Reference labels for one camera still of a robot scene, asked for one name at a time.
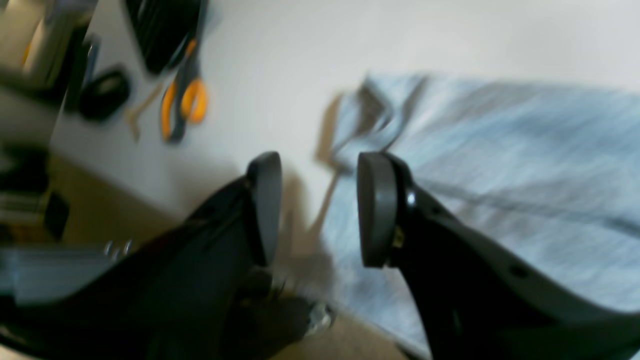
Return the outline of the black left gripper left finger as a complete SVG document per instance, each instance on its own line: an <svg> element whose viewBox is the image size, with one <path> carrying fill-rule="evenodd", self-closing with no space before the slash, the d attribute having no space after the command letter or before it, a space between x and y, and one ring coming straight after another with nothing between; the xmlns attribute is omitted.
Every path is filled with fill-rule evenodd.
<svg viewBox="0 0 640 360"><path fill-rule="evenodd" d="M278 152L253 158L178 227L58 300L1 303L1 344L41 360L219 360L230 303L275 256Z"/></svg>

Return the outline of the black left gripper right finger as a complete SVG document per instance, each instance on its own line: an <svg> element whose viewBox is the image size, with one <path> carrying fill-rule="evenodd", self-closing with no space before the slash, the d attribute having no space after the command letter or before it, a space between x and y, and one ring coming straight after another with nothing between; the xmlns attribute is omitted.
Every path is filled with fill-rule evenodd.
<svg viewBox="0 0 640 360"><path fill-rule="evenodd" d="M362 152L359 246L366 268L400 271L435 360L630 360L638 313L570 292L462 223L402 159Z"/></svg>

